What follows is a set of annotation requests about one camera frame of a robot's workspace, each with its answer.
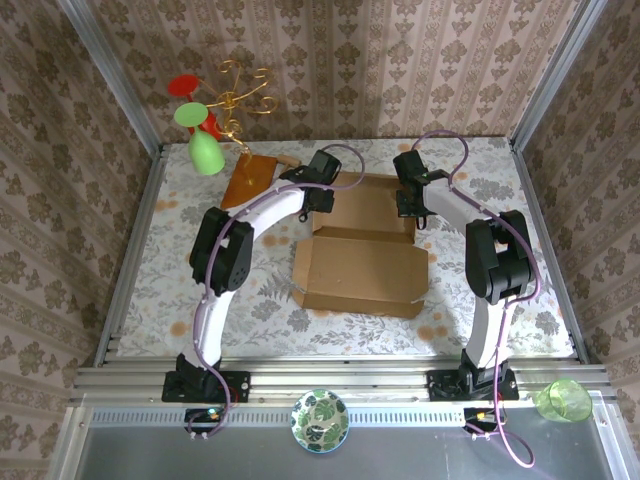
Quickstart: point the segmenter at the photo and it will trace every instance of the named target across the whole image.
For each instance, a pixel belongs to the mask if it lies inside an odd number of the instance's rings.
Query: orange board
[[[242,205],[269,188],[276,171],[276,163],[275,157],[253,155],[249,160],[249,156],[243,153],[231,175],[220,208],[228,210]]]

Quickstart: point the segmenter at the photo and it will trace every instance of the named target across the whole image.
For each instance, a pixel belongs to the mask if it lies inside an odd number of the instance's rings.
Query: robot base
[[[482,383],[475,382],[465,387],[464,378],[458,370],[431,370],[427,372],[429,400],[432,402],[451,402],[468,400],[493,400],[493,376]],[[502,400],[519,400],[516,376],[506,362],[501,366],[501,378],[498,393]]]

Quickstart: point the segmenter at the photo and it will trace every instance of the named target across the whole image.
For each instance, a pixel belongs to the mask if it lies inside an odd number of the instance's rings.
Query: wooden cutting board
[[[248,158],[248,155],[243,153],[238,160],[220,204],[223,210],[242,205],[269,188],[276,164],[281,163],[285,166],[283,172],[300,166],[300,160],[289,155],[278,155],[278,158],[253,155],[247,163]]]

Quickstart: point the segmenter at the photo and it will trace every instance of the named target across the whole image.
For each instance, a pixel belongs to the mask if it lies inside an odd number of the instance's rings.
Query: patterned wallpaper
[[[271,116],[246,140],[505,135],[517,124],[578,0],[90,0],[165,143],[182,103],[169,81],[220,85],[234,58],[271,67]],[[210,100],[207,95],[196,97]]]
[[[44,478],[149,160],[56,2],[0,2],[0,477]]]
[[[640,2],[609,2],[524,154],[640,452]]]

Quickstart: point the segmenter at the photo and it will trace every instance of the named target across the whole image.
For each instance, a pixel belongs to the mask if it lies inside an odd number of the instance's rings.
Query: gray metal panel
[[[59,0],[60,6],[87,47],[96,67],[113,92],[120,107],[138,134],[144,148],[152,157],[160,150],[160,137],[156,133],[131,83],[113,55],[106,37],[85,0]]]
[[[606,5],[607,0],[583,0],[578,6],[513,132],[518,150],[524,150]]]
[[[208,441],[181,428],[125,427],[90,430],[76,478],[613,478],[593,421],[554,424],[526,409],[509,411],[507,428],[531,445],[533,470],[518,467],[498,438],[472,441],[459,428],[353,428],[335,452],[315,455],[286,427],[230,428]]]
[[[513,161],[516,164],[518,175],[520,176],[520,181],[522,183],[522,189],[524,190],[525,197],[527,198],[527,204],[529,205],[529,211],[531,212],[531,218],[533,218],[533,223],[536,232],[538,233],[538,238],[540,239],[542,253],[547,261],[549,276],[551,277],[551,282],[553,282],[556,297],[558,298],[558,303],[562,310],[564,323],[571,333],[573,347],[576,350],[580,361],[583,363],[589,363],[587,347],[585,346],[580,325],[578,324],[576,314],[573,311],[573,306],[571,305],[571,300],[569,299],[569,292],[567,292],[567,287],[564,283],[562,272],[560,271],[560,265],[558,265],[558,259],[553,251],[553,245],[551,243],[549,231],[547,230],[547,224],[544,221],[542,210],[540,210],[540,204],[538,203],[536,192],[533,189],[533,183],[531,182],[529,171],[524,163],[522,150],[516,146],[513,147]]]
[[[144,252],[147,232],[149,231],[149,225],[151,225],[151,217],[153,216],[160,185],[164,178],[164,169],[167,164],[168,153],[169,149],[159,154],[158,159],[151,165],[147,184],[144,188],[142,199],[140,200],[138,213],[136,214],[136,220],[131,230],[131,237],[129,237],[127,251],[122,261],[122,268],[118,275],[116,288],[111,298],[111,305],[109,306],[109,312],[107,313],[104,329],[102,330],[100,343],[98,344],[98,349],[93,361],[93,365],[96,367],[104,362],[111,341],[111,334],[120,328],[127,315],[135,279]]]

